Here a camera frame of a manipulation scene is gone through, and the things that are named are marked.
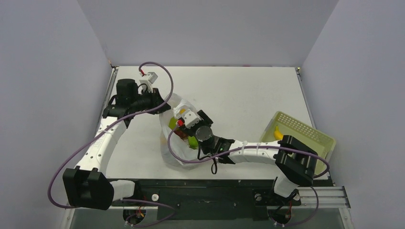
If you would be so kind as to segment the white plastic bag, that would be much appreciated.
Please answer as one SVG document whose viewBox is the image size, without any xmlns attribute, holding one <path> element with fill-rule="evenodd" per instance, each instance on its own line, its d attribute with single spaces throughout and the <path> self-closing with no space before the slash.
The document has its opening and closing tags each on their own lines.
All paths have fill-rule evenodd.
<svg viewBox="0 0 405 229">
<path fill-rule="evenodd" d="M 172 128 L 169 127 L 170 120 L 174 117 L 173 111 L 180 111 L 181 109 L 190 109 L 193 112 L 197 112 L 196 107 L 184 99 L 183 97 L 173 93 L 168 101 L 168 105 L 171 108 L 159 114 L 159 121 L 161 126 L 160 134 L 160 151 L 163 161 L 171 167 L 177 167 L 178 169 L 192 170 L 197 168 L 198 164 L 189 164 L 177 160 L 169 151 L 167 138 Z M 181 139 L 178 135 L 172 134 L 170 138 L 171 149 L 173 153 L 184 160 L 196 161 L 197 160 L 197 149 L 190 148 L 188 142 Z"/>
</svg>

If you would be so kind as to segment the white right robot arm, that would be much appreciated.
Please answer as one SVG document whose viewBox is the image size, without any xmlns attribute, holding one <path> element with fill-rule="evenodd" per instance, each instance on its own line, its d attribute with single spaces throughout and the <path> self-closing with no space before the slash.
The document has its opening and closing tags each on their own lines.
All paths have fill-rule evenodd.
<svg viewBox="0 0 405 229">
<path fill-rule="evenodd" d="M 313 184 L 318 154 L 293 136 L 258 143 L 222 138 L 213 134 L 213 122 L 202 110 L 182 110 L 178 123 L 182 131 L 196 138 L 205 155 L 214 156 L 219 163 L 277 166 L 281 173 L 269 191 L 276 204 L 283 203 L 297 187 Z"/>
</svg>

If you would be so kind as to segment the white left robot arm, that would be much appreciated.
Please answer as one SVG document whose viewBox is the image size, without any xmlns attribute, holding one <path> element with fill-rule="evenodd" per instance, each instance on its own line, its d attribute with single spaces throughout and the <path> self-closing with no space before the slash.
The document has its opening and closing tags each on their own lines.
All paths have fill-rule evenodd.
<svg viewBox="0 0 405 229">
<path fill-rule="evenodd" d="M 123 199 L 130 205 L 142 200 L 142 191 L 130 180 L 109 181 L 105 172 L 111 155 L 135 113 L 161 114 L 170 110 L 152 80 L 121 79 L 116 94 L 103 110 L 96 140 L 74 168 L 63 173 L 68 202 L 74 208 L 107 210 Z"/>
</svg>

